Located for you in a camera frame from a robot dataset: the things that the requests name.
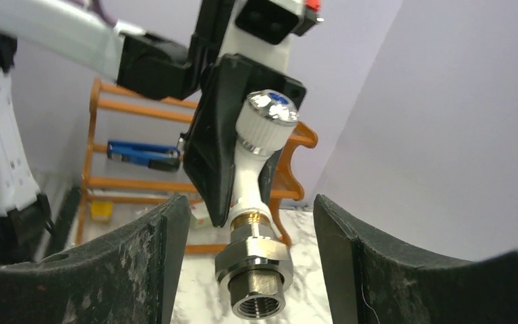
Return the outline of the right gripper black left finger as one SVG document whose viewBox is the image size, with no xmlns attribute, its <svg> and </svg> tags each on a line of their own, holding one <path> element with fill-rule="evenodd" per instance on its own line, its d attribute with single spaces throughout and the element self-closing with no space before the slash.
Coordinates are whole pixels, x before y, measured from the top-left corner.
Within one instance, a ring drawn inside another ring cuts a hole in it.
<svg viewBox="0 0 518 324">
<path fill-rule="evenodd" d="M 36 263 L 0 267 L 0 323 L 169 323 L 190 222 L 175 195 Z"/>
</svg>

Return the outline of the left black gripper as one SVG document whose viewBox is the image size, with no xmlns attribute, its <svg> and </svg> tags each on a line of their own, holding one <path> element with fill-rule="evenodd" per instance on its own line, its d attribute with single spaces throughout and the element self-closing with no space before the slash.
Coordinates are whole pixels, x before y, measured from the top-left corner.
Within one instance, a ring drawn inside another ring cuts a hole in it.
<svg viewBox="0 0 518 324">
<path fill-rule="evenodd" d="M 235 123 L 250 76 L 248 60 L 286 76 L 291 35 L 305 15 L 305 1 L 201 2 L 189 47 L 187 96 L 203 89 L 185 135 L 183 169 L 215 227 L 225 225 L 231 203 Z M 282 151 L 267 159 L 258 177 L 266 205 Z"/>
</svg>

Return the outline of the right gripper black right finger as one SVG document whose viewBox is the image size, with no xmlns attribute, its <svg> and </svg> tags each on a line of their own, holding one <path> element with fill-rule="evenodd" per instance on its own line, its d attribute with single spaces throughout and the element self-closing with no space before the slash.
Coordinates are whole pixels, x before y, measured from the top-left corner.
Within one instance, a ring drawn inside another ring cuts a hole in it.
<svg viewBox="0 0 518 324">
<path fill-rule="evenodd" d="M 408 244 L 314 200 L 333 323 L 518 323 L 518 250 L 466 261 Z"/>
</svg>

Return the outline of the white plastic water faucet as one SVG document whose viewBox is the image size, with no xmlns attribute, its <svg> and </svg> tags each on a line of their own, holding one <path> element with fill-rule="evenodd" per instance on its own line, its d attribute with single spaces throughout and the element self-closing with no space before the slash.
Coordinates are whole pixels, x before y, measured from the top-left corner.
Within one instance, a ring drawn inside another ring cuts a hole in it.
<svg viewBox="0 0 518 324">
<path fill-rule="evenodd" d="M 232 202 L 228 221 L 245 213 L 272 215 L 260 193 L 260 173 L 269 158 L 287 143 L 299 122 L 296 106 L 275 90 L 250 93 L 235 124 L 237 133 Z"/>
</svg>

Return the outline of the silver hex nut fitting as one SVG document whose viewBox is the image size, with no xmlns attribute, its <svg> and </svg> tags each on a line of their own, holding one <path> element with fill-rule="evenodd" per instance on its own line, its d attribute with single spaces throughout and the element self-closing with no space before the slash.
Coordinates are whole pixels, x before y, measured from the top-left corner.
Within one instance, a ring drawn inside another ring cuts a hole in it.
<svg viewBox="0 0 518 324">
<path fill-rule="evenodd" d="M 222 297 L 241 319 L 271 318 L 286 307 L 293 261 L 266 215 L 249 212 L 231 222 L 230 243 L 215 256 L 214 272 Z"/>
</svg>

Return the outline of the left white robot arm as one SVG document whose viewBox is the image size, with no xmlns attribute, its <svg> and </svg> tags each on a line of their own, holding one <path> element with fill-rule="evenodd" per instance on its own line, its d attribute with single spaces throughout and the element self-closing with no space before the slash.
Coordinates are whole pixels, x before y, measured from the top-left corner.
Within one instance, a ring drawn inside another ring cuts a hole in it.
<svg viewBox="0 0 518 324">
<path fill-rule="evenodd" d="M 316 16 L 305 1 L 203 1 L 184 45 L 112 18 L 100 1 L 0 1 L 0 266 L 30 262 L 53 228 L 20 132 L 36 126 L 68 166 L 68 109 L 86 70 L 155 101 L 199 92 L 179 141 L 212 224 L 269 213 L 280 150 L 306 95 L 287 74 L 291 37 Z"/>
</svg>

